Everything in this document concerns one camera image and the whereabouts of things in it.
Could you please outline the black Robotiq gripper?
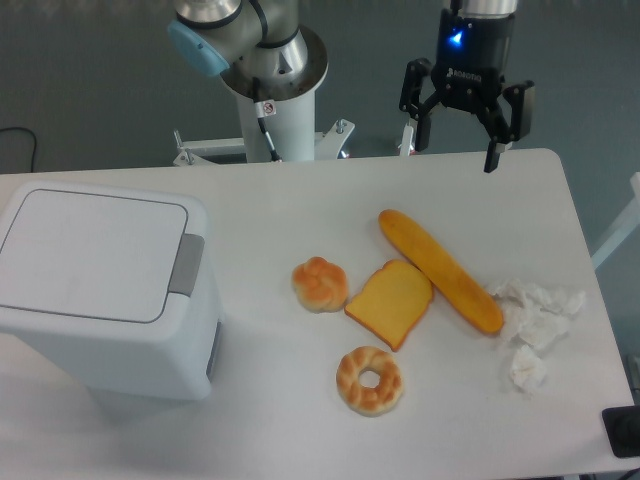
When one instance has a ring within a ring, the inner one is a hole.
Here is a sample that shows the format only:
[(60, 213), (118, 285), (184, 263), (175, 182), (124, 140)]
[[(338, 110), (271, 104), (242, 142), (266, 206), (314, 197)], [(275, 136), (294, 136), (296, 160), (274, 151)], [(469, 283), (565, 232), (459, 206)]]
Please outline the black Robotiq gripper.
[[(498, 168), (508, 146), (531, 131), (535, 83), (503, 86), (515, 13), (441, 11), (435, 66), (426, 58), (407, 63), (399, 109), (416, 121), (415, 150), (430, 143), (431, 114), (437, 105), (473, 111), (484, 126), (489, 144), (484, 172)], [(421, 100), (424, 81), (434, 92)]]

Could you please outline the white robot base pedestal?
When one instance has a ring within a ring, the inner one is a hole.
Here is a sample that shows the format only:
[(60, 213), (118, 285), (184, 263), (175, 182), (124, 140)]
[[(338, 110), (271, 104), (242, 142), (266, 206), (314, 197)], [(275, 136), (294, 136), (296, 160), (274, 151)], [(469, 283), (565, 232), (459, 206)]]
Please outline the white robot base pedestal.
[(327, 131), (316, 129), (315, 95), (296, 99), (263, 101), (237, 96), (241, 126), (237, 138), (184, 141), (174, 133), (177, 147), (175, 166), (204, 166), (237, 158), (240, 162), (272, 162), (278, 155), (285, 162), (344, 159), (345, 144), (355, 124), (340, 118)]

